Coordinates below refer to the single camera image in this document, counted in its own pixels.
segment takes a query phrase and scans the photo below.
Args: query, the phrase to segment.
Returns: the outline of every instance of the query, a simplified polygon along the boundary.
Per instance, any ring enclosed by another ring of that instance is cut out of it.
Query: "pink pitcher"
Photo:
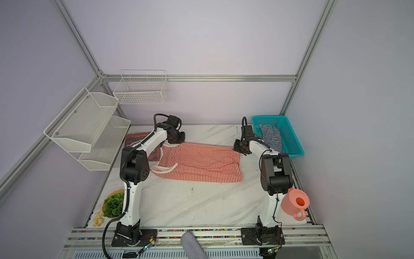
[[[301,221],[306,218],[305,209],[309,206],[309,197],[301,190],[289,189],[282,200],[282,210],[296,220]]]

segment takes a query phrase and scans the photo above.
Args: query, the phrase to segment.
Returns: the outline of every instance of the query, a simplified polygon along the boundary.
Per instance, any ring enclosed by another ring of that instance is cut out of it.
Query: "blue laundry basket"
[[[259,137],[262,137],[262,130],[260,125],[271,126],[277,128],[280,131],[282,137],[283,153],[287,153],[290,159],[294,157],[303,156],[303,149],[293,131],[292,126],[287,117],[285,116],[254,116],[252,118],[253,131]]]

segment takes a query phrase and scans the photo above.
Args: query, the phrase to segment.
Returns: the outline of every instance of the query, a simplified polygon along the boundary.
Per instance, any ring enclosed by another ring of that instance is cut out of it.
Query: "white wall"
[[[287,116],[340,259],[412,258],[414,2],[338,1]]]
[[[94,74],[50,0],[0,6],[1,179]],[[104,176],[50,144],[0,205],[0,257],[57,258]]]
[[[325,0],[66,0],[100,68],[296,74]]]
[[[109,83],[115,89],[117,83]],[[246,116],[279,114],[289,82],[170,82],[165,104],[120,105],[131,124],[152,125],[155,113],[184,124],[240,124]]]

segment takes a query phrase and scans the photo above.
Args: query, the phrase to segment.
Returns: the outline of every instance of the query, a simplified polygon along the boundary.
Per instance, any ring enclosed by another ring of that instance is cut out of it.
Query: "white marble table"
[[[128,133],[148,132],[154,126],[131,126]],[[233,146],[240,138],[239,125],[183,125],[187,142]],[[113,191],[123,189],[119,178],[120,153],[116,158],[102,193],[98,199],[88,228],[92,228],[95,212]],[[265,192],[260,184],[259,160],[251,154],[241,155],[239,183],[205,183],[163,179],[150,174],[141,193],[140,216],[142,227],[232,226],[252,225],[263,206]],[[293,216],[279,214],[284,225],[306,224]],[[105,226],[109,221],[104,217]]]

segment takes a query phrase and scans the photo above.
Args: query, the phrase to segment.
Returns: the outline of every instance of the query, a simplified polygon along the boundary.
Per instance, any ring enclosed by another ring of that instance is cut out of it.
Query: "wooden bowl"
[[[112,195],[114,195],[114,194],[123,194],[123,193],[125,193],[124,189],[119,189],[119,190],[113,191],[113,192],[111,192],[111,194],[109,194],[109,195],[105,198],[105,200],[106,200],[106,199],[109,199],[109,198],[110,198]],[[102,211],[104,210],[104,208],[106,208],[106,204],[105,204],[105,202],[102,204]]]

